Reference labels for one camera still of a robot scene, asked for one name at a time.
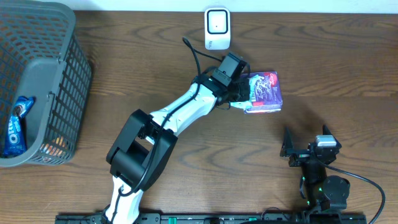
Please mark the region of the purple Carefree pad pack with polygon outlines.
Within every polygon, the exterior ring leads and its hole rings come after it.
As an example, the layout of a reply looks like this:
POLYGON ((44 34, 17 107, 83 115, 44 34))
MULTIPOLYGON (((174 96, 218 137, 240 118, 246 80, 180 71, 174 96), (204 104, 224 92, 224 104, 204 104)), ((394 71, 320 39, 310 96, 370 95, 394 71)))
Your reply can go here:
POLYGON ((274 113, 282 109, 282 91, 276 71, 252 73, 249 84, 250 99, 243 103, 244 113, 274 113))

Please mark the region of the green wet wipes pack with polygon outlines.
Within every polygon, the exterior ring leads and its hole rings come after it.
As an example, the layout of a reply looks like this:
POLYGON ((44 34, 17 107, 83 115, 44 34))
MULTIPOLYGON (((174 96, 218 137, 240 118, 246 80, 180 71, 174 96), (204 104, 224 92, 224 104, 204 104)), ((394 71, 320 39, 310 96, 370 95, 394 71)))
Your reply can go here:
POLYGON ((242 102, 231 102, 232 107, 239 108, 245 110, 246 108, 250 108, 252 106, 250 101, 242 101, 242 102))

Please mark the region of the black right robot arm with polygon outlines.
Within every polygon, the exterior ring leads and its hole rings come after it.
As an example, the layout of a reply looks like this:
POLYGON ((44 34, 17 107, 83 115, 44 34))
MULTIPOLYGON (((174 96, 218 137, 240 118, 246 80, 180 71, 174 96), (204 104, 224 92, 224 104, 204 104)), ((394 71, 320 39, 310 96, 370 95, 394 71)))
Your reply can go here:
POLYGON ((292 135, 286 129, 280 156, 289 159, 289 166, 301 168, 300 194, 308 201, 310 208, 321 212, 340 212, 347 208, 350 182, 326 173, 326 166, 336 160, 341 144, 327 126, 324 125, 322 131, 306 149, 296 149, 292 135))

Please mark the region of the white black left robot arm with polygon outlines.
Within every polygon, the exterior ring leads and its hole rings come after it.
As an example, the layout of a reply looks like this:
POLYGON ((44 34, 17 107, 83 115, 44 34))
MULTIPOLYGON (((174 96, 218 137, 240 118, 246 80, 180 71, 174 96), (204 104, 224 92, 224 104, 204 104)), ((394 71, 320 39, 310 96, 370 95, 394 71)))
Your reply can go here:
POLYGON ((224 86, 203 75, 196 77, 187 92, 165 108, 149 114, 142 110, 133 112, 106 156, 114 190, 103 223, 134 223, 142 195, 165 169, 178 135, 214 107, 246 101, 249 95, 246 77, 224 86))

